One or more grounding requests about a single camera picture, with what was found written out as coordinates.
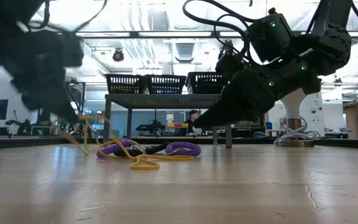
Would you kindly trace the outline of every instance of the workbench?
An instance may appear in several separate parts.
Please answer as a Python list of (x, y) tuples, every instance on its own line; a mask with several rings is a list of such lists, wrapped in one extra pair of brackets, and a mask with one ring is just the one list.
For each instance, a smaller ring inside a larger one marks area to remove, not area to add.
[[(104, 109), (105, 117), (111, 118), (111, 103), (115, 103), (128, 109), (127, 134), (126, 138), (131, 138), (132, 110), (136, 109), (208, 109), (219, 99), (218, 94), (107, 94), (105, 96), (106, 107)], [(217, 127), (213, 128), (213, 143), (218, 143)], [(232, 147), (231, 125), (225, 126), (226, 130), (226, 148)], [(107, 141), (110, 135), (110, 124), (104, 123), (104, 140)]]

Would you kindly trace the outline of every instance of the black plastic crate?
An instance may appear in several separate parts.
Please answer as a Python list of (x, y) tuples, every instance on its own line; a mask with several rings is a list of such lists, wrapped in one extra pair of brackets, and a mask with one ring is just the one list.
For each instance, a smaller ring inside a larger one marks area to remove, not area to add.
[(185, 86), (184, 75), (146, 75), (149, 94), (181, 94)]
[(216, 72), (189, 72), (186, 87), (189, 94), (220, 94), (228, 81)]
[(142, 75), (107, 74), (109, 94), (144, 94), (145, 82)]

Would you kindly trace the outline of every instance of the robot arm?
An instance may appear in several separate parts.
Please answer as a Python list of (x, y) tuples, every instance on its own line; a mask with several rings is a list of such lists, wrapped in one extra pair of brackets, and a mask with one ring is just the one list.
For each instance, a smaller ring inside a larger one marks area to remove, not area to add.
[[(0, 66), (12, 75), (11, 83), (22, 93), (22, 101), (29, 110), (47, 109), (76, 123), (78, 118), (64, 87), (65, 68), (82, 65), (82, 40), (75, 33), (104, 9), (107, 0), (95, 16), (73, 31), (48, 25), (49, 2), (0, 0)], [(31, 18), (44, 3), (44, 21), (39, 27), (30, 26)], [(28, 31), (17, 23), (25, 25)]]
[[(196, 128), (236, 123), (266, 113), (277, 100), (299, 88), (307, 95), (317, 93), (321, 89), (318, 76), (334, 73), (350, 59), (351, 37), (346, 25), (354, 7), (352, 0), (321, 0), (308, 31), (299, 36), (274, 8), (266, 17), (249, 19), (212, 0), (187, 0), (183, 5), (190, 19), (230, 29), (234, 29), (231, 24), (191, 15), (186, 5), (192, 1), (214, 4), (243, 23), (252, 22), (244, 33), (240, 32), (245, 47), (218, 61), (216, 71), (227, 76), (230, 83), (223, 88), (218, 102), (196, 120)], [(249, 53), (250, 44), (261, 61), (270, 63), (255, 63)], [(232, 114), (221, 116), (227, 108)]]

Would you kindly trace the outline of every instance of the yellow rope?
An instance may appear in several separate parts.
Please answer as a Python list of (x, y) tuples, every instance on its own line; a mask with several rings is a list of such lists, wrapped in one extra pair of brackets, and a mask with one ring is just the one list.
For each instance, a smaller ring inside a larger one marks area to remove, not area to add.
[[(85, 116), (85, 115), (78, 115), (78, 118), (79, 119), (82, 119), (82, 120), (85, 120), (85, 136), (84, 136), (84, 145), (85, 145), (85, 148), (82, 148), (81, 145), (75, 140), (75, 138), (67, 133), (60, 133), (61, 137), (67, 139), (68, 141), (70, 141), (72, 144), (76, 145), (79, 149), (81, 149), (85, 155), (89, 155), (90, 152), (88, 150), (88, 126), (89, 126), (89, 119), (92, 118), (92, 116)], [(107, 118), (104, 118), (104, 122), (109, 122), (110, 123), (110, 120), (108, 120)], [(193, 156), (155, 156), (155, 155), (138, 155), (136, 157), (133, 157), (129, 154), (128, 150), (125, 148), (125, 146), (122, 145), (121, 141), (123, 139), (119, 139), (115, 136), (112, 137), (112, 140), (111, 141), (108, 141), (102, 145), (100, 145), (100, 148), (99, 148), (99, 153), (101, 155), (103, 155), (104, 157), (107, 157), (107, 158), (115, 158), (115, 159), (132, 159), (133, 161), (135, 161), (133, 164), (131, 164), (131, 169), (133, 170), (158, 170), (160, 168), (160, 164), (158, 164), (157, 162), (154, 162), (154, 161), (150, 161), (148, 160), (147, 158), (150, 158), (150, 159), (160, 159), (160, 160), (166, 160), (166, 161), (190, 161), (190, 160), (193, 160), (194, 157)], [(131, 140), (133, 145), (136, 145), (136, 146), (140, 146), (140, 144), (138, 142), (135, 142), (133, 140)], [(125, 155), (127, 157), (123, 158), (123, 157), (118, 157), (118, 156), (114, 156), (114, 155), (109, 155), (109, 154), (106, 154), (102, 151), (102, 149), (110, 144), (117, 144), (124, 152), (125, 152)], [(148, 164), (148, 166), (141, 166), (139, 165), (140, 163), (145, 163), (145, 164)]]

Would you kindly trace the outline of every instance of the man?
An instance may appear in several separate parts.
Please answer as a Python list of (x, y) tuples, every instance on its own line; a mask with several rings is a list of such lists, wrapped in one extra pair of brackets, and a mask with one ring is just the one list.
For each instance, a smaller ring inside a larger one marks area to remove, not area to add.
[(190, 118), (185, 121), (185, 124), (188, 124), (187, 132), (186, 132), (186, 130), (183, 128), (183, 129), (180, 130), (180, 134), (181, 134), (181, 135), (186, 135), (186, 134), (193, 133), (193, 132), (194, 132), (194, 131), (193, 131), (193, 122), (194, 122), (195, 120), (197, 120), (198, 117), (200, 116), (200, 114), (198, 113), (197, 110), (191, 110), (191, 111), (189, 112), (189, 115), (190, 115)]

